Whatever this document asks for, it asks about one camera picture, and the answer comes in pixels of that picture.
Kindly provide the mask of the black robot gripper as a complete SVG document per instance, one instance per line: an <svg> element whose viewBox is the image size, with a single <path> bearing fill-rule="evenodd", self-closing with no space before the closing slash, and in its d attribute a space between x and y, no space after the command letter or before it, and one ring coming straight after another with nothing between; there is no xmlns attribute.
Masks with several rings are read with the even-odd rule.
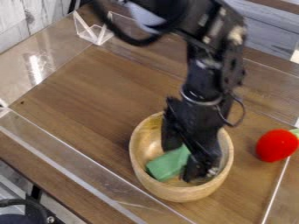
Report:
<svg viewBox="0 0 299 224"><path fill-rule="evenodd" d="M168 97L163 112L162 147L172 151L186 144L191 155L183 168L182 179L187 183L207 181L221 171L222 150L218 140L225 125L239 126L242 115L235 123L229 115L233 103L245 104L233 92L204 98L187 87L182 88L182 99Z"/></svg>

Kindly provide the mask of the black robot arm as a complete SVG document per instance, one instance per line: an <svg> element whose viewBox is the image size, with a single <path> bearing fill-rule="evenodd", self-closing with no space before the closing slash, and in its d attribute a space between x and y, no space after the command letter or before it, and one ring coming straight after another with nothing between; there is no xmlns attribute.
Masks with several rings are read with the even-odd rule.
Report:
<svg viewBox="0 0 299 224"><path fill-rule="evenodd" d="M162 146L166 155L150 162L148 174L158 180L170 173L158 170L172 161L171 155L186 149L175 170L184 182L218 175L223 157L218 134L230 122L233 104L239 101L235 87L242 85L246 71L243 50L247 39L245 18L223 0L115 0L124 5L147 32L134 38L108 17L100 0L92 0L95 15L132 46L150 46L174 33L187 44L187 78L180 98L166 98L162 124Z"/></svg>

